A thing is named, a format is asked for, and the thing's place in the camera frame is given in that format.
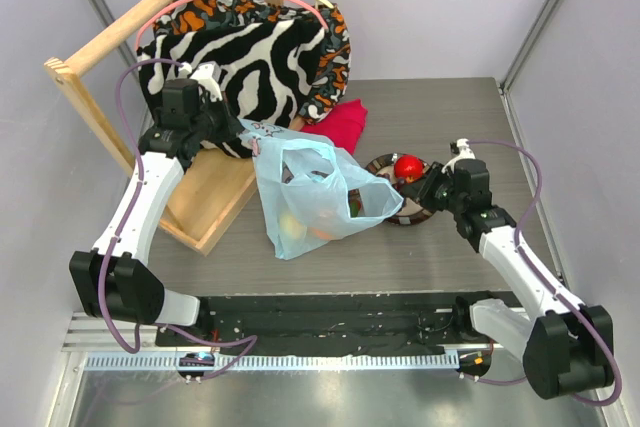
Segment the red yellow cherry bunch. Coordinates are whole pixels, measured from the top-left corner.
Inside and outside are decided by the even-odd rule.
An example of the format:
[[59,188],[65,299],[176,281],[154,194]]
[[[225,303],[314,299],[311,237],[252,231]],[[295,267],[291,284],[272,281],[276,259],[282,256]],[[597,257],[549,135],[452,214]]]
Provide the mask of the red yellow cherry bunch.
[[348,192],[348,206],[351,218],[357,218],[364,212],[362,197],[358,189]]

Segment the red folded cloth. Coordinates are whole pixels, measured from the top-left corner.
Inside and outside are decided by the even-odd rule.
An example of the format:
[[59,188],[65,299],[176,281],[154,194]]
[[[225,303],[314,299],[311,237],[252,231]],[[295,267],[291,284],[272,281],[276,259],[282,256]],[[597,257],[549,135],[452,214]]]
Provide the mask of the red folded cloth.
[[366,127],[367,115],[362,101],[355,99],[336,105],[324,120],[305,125],[301,131],[327,137],[336,147],[353,155]]

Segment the pink clothes hanger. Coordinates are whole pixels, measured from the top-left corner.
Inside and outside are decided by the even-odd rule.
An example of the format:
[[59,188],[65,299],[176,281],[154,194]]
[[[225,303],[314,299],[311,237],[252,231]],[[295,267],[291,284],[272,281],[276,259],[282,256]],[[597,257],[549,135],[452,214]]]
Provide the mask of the pink clothes hanger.
[[223,24],[227,19],[240,17],[246,19],[247,15],[252,12],[256,17],[262,11],[267,11],[267,15],[261,17],[261,20],[272,19],[275,21],[277,19],[276,13],[281,14],[282,10],[287,8],[311,15],[327,30],[328,24],[321,13],[321,6],[325,6],[327,9],[333,7],[327,2],[316,1],[310,4],[305,0],[175,0],[143,24],[136,33],[135,48],[139,48],[141,38],[149,28],[152,28],[154,34],[157,34],[164,25],[167,26],[166,31],[171,34],[199,31],[217,13],[219,13],[219,24]]

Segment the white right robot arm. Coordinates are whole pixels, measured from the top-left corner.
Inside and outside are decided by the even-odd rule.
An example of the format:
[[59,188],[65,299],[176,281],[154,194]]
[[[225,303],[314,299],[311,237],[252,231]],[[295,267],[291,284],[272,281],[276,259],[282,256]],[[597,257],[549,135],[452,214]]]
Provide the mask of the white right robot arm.
[[483,161],[435,164],[402,182],[400,191],[431,213],[451,213],[459,235],[500,273],[525,310],[517,314],[498,299],[477,301],[452,316],[457,338],[497,341],[521,361],[543,399],[618,384],[610,315],[572,294],[531,251],[514,219],[494,204]]

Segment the black fruit plate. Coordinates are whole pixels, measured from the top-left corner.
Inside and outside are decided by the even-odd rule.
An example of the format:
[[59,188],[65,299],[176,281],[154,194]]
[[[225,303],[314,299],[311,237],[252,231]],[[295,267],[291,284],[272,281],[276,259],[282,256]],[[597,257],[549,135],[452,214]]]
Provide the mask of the black fruit plate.
[[[381,155],[370,161],[366,165],[365,169],[375,176],[378,172],[388,172],[394,175],[394,163],[402,155],[405,155],[405,153],[395,152]],[[399,192],[399,188],[403,183],[403,180],[398,180],[398,183],[396,185],[392,185],[392,187]],[[404,196],[402,197],[402,208],[391,217],[388,217],[386,222],[399,226],[414,226],[429,220],[433,216],[432,212],[422,208],[416,202],[411,199],[407,199]]]

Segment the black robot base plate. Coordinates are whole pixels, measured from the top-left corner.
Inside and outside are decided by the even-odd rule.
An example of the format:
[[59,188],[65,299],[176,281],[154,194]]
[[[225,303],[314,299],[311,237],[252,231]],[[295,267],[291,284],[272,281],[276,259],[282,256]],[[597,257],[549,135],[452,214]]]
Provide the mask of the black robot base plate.
[[375,357],[441,354],[447,345],[479,344],[467,318],[470,306],[509,292],[435,292],[209,296],[189,333],[229,343],[254,335],[262,356]]

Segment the red apple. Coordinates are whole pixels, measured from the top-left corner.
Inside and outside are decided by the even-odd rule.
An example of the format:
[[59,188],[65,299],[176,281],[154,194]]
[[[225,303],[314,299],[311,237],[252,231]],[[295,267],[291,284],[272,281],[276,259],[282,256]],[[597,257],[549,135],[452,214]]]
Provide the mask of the red apple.
[[394,176],[398,180],[412,183],[418,180],[424,171],[423,162],[416,156],[405,154],[394,163]]

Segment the light blue cartoon plastic bag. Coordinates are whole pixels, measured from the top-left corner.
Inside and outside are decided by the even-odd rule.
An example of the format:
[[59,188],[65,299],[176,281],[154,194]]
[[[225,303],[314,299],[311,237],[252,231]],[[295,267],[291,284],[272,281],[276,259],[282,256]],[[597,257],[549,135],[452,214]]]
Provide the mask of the light blue cartoon plastic bag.
[[[266,232],[278,259],[291,260],[330,242],[312,235],[309,227],[335,228],[348,237],[401,209],[403,197],[388,180],[365,170],[328,138],[248,119],[241,123],[245,131],[240,139],[252,150]],[[360,191],[364,207],[357,218],[350,217],[348,206],[348,192],[353,189]],[[283,212],[292,213],[307,227],[304,238],[282,235]]]

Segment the orange persimmon fruit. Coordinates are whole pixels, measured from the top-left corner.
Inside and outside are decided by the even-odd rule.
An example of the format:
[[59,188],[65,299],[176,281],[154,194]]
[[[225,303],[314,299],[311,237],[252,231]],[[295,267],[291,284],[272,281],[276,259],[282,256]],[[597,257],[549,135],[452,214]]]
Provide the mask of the orange persimmon fruit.
[[315,237],[325,241],[340,240],[345,237],[345,235],[342,234],[340,230],[329,228],[327,226],[309,227],[308,231]]

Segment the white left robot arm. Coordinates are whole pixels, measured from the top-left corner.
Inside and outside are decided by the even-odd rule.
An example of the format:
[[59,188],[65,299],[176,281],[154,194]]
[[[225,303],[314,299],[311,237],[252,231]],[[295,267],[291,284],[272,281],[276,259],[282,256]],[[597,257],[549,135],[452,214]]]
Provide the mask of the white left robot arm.
[[149,270],[150,247],[173,191],[208,144],[244,130],[212,77],[169,80],[155,121],[138,142],[129,185],[103,234],[88,252],[73,254],[69,270],[86,314],[141,325],[176,324],[190,345],[205,344],[212,320],[198,298],[173,292]]

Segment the yellow pear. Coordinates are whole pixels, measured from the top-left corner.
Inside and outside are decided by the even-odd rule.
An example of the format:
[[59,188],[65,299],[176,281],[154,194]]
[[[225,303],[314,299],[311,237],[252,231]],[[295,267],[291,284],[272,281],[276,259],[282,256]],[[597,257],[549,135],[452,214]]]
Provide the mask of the yellow pear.
[[307,227],[290,212],[280,215],[279,227],[282,235],[292,240],[300,240],[306,235]]

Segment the orange camouflage pattern garment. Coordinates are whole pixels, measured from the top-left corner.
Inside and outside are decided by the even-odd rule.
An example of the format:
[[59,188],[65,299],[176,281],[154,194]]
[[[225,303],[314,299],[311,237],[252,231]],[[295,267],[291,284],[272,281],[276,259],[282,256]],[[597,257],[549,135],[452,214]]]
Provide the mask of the orange camouflage pattern garment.
[[[295,117],[302,118],[308,124],[317,124],[324,120],[340,102],[346,91],[351,67],[350,36],[343,15],[336,7],[327,9],[325,6],[321,6],[320,10],[327,21],[328,29],[325,30],[322,27],[325,30],[325,37],[321,44],[319,66],[309,99]],[[275,21],[272,19],[261,20],[261,17],[267,15],[267,11],[258,13],[256,17],[252,12],[247,15],[246,19],[242,17],[227,19],[223,24],[219,24],[218,15],[219,13],[212,20],[209,20],[202,30],[245,26],[252,23],[275,23],[291,19],[319,23],[309,14],[287,8],[284,8],[281,14],[276,13],[277,19]],[[154,34],[153,31],[154,39],[160,34],[171,34],[166,31],[166,28],[167,26],[164,25],[157,34]],[[150,109],[154,107],[156,101],[160,100],[160,90],[164,82],[176,75],[175,68],[162,63],[163,58],[153,59],[156,60],[155,64],[147,64],[140,69],[141,88]]]

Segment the zebra pattern fleece garment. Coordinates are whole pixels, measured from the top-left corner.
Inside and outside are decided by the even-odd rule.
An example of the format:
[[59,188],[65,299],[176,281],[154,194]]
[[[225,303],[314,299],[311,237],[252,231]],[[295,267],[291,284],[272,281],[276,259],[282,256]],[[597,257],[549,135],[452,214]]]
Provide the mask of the zebra pattern fleece garment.
[[138,47],[137,56],[192,68],[214,62],[234,115],[287,128],[309,99],[324,37],[319,23],[291,19],[160,34]]

